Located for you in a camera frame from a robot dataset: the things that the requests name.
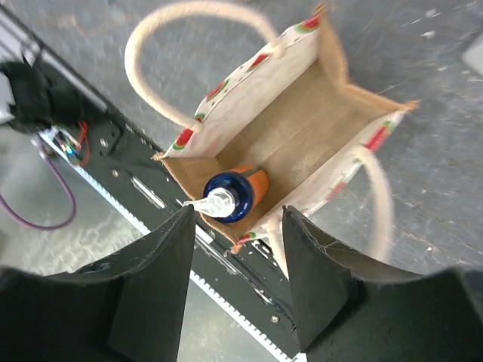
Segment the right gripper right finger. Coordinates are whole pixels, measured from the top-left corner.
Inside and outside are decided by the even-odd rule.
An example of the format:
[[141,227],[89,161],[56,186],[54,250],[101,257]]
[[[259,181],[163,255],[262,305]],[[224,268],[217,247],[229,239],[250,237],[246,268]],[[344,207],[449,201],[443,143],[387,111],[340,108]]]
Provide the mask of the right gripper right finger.
[[282,217],[297,341],[310,361],[480,361],[482,271],[418,275]]

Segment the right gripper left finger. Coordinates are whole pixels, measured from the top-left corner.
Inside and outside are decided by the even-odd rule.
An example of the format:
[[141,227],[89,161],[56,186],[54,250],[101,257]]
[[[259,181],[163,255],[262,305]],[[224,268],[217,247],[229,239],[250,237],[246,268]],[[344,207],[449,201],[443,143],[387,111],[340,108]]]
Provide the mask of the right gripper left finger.
[[175,361],[195,241],[184,207],[73,273],[1,270],[3,361]]

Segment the white bottle grey cap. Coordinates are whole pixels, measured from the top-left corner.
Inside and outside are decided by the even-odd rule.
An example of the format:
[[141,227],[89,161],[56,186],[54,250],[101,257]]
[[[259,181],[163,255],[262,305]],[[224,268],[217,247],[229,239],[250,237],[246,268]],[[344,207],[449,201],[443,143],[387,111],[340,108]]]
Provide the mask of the white bottle grey cap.
[[481,33],[466,49],[463,62],[478,75],[483,76],[483,34]]

